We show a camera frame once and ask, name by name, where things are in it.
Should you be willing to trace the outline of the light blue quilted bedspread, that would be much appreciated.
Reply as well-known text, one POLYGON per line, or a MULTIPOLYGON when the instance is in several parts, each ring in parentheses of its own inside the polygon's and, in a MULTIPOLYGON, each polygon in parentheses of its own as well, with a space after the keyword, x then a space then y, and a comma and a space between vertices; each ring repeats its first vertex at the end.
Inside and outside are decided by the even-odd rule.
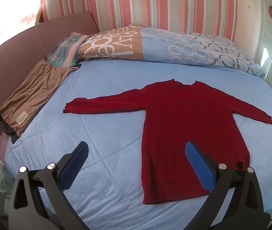
MULTIPOLYGON (((85 61, 63 81, 15 143, 5 165, 16 176, 20 167, 45 168, 81 141, 89 156, 72 187, 65 191, 90 229, 184 229, 205 197, 159 205, 143 204, 141 140, 144 111, 117 114, 64 114, 66 103, 140 89, 157 81, 201 81, 246 101, 272 117, 272 89, 261 78, 226 67, 199 67, 131 60, 85 61)), ((265 211, 272 209, 272 125, 234 115, 250 152, 265 211)))

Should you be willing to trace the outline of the pink polka dot cloth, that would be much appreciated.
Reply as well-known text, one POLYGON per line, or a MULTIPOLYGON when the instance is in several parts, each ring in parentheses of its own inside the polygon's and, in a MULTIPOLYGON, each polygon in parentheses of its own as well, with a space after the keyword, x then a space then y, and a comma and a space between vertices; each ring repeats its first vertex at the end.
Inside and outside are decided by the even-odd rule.
POLYGON ((7 148, 7 144, 10 140, 10 136, 2 132, 0 135, 0 159, 4 161, 4 155, 7 148))

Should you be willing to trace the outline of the red knit sweater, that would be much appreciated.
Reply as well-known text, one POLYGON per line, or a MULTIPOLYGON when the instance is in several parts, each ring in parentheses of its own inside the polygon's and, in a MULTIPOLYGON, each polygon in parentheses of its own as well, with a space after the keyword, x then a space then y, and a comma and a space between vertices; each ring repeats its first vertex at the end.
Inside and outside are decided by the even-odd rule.
POLYGON ((250 154, 234 114, 272 124, 270 115, 245 101, 196 81, 176 80, 149 84, 106 97, 76 98, 65 113, 103 114, 145 111, 142 134, 141 181, 144 204, 207 195, 185 156, 194 142, 217 163, 244 170, 250 154))

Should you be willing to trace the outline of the blue and brown patterned duvet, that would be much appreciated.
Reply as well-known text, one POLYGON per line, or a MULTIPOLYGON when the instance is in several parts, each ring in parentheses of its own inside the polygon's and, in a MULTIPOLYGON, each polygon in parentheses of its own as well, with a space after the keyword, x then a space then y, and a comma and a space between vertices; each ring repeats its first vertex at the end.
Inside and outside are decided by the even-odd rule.
POLYGON ((130 24, 90 36, 79 48, 83 60, 130 59, 228 67, 264 77, 263 68, 232 41, 205 33, 175 33, 130 24))

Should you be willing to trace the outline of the brown folded garment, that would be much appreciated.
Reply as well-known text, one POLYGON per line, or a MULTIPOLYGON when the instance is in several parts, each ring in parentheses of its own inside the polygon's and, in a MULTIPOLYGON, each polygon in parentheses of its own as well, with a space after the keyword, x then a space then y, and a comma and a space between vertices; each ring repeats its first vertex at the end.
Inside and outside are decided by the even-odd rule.
POLYGON ((15 143, 38 111, 48 102, 59 85, 80 65, 56 67, 41 59, 31 69, 20 86, 0 106, 0 122, 4 133, 15 143))

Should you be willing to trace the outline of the mauve upholstered headboard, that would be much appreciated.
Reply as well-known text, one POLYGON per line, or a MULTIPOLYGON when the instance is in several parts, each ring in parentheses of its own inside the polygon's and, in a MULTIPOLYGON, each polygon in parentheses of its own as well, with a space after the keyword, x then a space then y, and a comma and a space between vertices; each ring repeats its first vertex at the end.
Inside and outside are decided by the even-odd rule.
MULTIPOLYGON (((22 83, 33 66, 72 32, 97 33, 89 12, 63 16, 33 26, 0 45, 0 106, 22 83)), ((0 122, 0 135, 4 129, 0 122)))

